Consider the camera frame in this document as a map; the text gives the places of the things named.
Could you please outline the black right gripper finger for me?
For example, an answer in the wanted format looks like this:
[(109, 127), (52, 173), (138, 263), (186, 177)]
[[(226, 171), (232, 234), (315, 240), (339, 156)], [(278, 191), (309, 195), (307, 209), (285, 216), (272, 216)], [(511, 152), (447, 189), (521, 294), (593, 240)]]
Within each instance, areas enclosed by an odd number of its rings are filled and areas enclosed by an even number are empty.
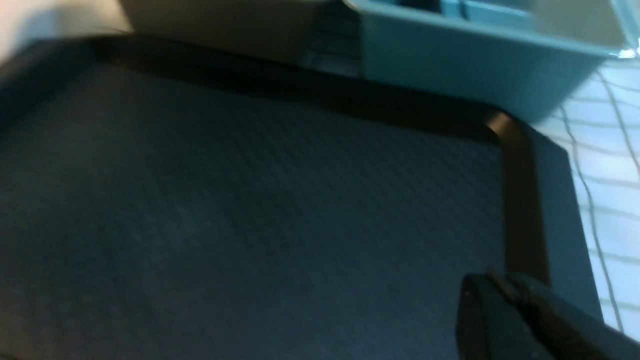
[(461, 360), (637, 360), (639, 343), (532, 276), (489, 269), (462, 278), (455, 325)]

